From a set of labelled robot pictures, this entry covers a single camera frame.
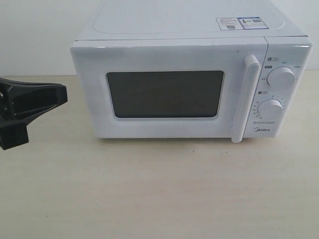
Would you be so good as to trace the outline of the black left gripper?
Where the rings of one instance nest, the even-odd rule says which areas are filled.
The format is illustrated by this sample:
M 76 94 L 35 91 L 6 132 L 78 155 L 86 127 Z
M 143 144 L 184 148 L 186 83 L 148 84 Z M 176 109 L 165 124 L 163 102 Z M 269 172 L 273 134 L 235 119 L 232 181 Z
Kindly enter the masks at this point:
M 0 147 L 8 150 L 29 143 L 25 122 L 68 102 L 67 88 L 56 83 L 0 79 Z

